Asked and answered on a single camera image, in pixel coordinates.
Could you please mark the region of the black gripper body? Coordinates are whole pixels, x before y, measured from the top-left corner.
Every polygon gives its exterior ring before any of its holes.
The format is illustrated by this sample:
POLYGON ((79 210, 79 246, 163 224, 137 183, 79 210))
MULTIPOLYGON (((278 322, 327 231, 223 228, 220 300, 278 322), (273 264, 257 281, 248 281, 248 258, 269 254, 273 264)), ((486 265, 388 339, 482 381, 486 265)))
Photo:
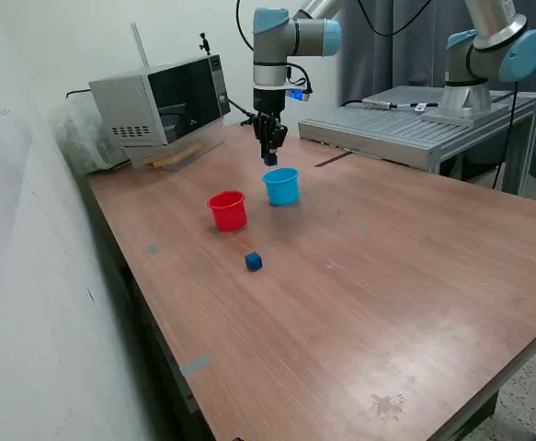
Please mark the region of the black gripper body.
POLYGON ((254 109, 260 114, 279 117, 285 108, 284 89, 255 88, 253 93, 254 109))

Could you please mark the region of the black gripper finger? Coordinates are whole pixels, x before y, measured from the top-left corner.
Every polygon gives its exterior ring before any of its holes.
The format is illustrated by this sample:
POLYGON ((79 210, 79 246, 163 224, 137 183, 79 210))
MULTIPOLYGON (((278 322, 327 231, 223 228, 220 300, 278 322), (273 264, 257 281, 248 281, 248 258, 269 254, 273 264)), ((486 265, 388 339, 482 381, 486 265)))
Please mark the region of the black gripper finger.
POLYGON ((254 133, 260 145, 260 156, 262 159, 268 159, 270 156, 269 143, 271 136, 270 116, 257 114, 253 122, 254 133))
POLYGON ((288 128, 279 120, 271 120, 268 130, 268 153, 276 156, 278 149, 284 143, 288 133, 288 128))

